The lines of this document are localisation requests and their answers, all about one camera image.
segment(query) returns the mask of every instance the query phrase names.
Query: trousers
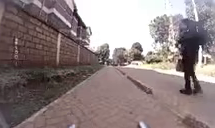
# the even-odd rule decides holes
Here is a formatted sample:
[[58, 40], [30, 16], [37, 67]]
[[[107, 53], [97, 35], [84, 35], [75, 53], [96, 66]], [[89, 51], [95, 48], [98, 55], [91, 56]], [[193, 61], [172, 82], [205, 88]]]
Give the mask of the trousers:
[[192, 89], [191, 78], [194, 83], [194, 88], [200, 89], [199, 81], [195, 73], [196, 56], [183, 56], [182, 62], [184, 67], [185, 89], [186, 90]]

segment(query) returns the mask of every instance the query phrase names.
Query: tree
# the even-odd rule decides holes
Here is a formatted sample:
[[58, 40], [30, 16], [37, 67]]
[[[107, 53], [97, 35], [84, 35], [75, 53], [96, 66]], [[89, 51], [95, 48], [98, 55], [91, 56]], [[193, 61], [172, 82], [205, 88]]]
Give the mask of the tree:
[[[205, 46], [206, 50], [208, 50], [215, 41], [215, 1], [196, 0], [195, 2], [199, 21], [203, 23], [203, 26], [209, 35], [209, 40], [206, 42]], [[185, 4], [188, 18], [195, 20], [192, 1], [186, 0]]]
[[168, 41], [169, 37], [169, 17], [167, 15], [157, 16], [149, 24], [149, 30], [151, 37], [155, 40], [155, 43], [163, 45]]
[[160, 46], [158, 52], [162, 53], [164, 57], [167, 57], [170, 53], [170, 47], [173, 46], [173, 42], [169, 41], [169, 34], [172, 34], [170, 29], [170, 18], [172, 18], [173, 23], [173, 31], [174, 39], [178, 36], [178, 28], [179, 28], [179, 21], [183, 18], [181, 14], [174, 15], [172, 17], [167, 15], [157, 16], [155, 19], [151, 21], [149, 24], [149, 31], [151, 37], [154, 39], [154, 47], [155, 49], [157, 46]]
[[109, 59], [109, 44], [105, 43], [98, 47], [96, 53], [98, 54], [99, 60], [104, 64]]
[[128, 61], [141, 60], [143, 48], [139, 42], [136, 42], [132, 45], [131, 49], [128, 51]]
[[115, 48], [113, 52], [113, 62], [116, 64], [122, 64], [127, 61], [125, 48]]
[[137, 49], [138, 51], [140, 51], [141, 53], [143, 52], [143, 48], [142, 45], [139, 42], [136, 42], [132, 45], [132, 49]]

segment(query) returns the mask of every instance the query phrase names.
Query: sky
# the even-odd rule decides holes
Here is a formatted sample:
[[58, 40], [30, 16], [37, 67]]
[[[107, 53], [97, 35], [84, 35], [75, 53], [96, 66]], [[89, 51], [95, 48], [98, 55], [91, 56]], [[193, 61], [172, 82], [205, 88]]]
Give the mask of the sky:
[[[91, 47], [108, 43], [110, 55], [118, 47], [130, 49], [140, 42], [144, 52], [152, 50], [149, 23], [165, 14], [165, 0], [75, 0], [78, 12], [92, 29]], [[185, 15], [184, 0], [170, 0], [173, 14]]]

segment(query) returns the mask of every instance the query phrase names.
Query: person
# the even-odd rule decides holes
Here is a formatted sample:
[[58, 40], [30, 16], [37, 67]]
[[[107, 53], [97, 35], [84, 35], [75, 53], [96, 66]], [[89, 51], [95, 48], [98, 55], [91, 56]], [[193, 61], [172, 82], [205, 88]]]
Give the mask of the person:
[[[191, 95], [192, 93], [201, 93], [202, 89], [195, 74], [195, 64], [198, 59], [199, 46], [203, 44], [200, 34], [198, 34], [197, 22], [183, 19], [179, 26], [179, 40], [180, 52], [182, 55], [182, 64], [185, 79], [185, 88], [180, 90], [180, 93]], [[191, 88], [192, 78], [194, 83], [194, 90]]]

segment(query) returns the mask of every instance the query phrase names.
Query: brick wall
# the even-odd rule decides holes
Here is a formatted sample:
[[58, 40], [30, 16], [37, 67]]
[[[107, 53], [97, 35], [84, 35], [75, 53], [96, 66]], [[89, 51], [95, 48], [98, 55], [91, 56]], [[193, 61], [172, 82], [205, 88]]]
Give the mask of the brick wall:
[[[0, 25], [0, 64], [18, 67], [56, 66], [59, 32], [15, 5], [6, 5]], [[78, 44], [61, 34], [60, 65], [77, 65]], [[81, 46], [79, 64], [96, 63]]]
[[77, 65], [78, 45], [62, 36], [60, 44], [60, 65]]

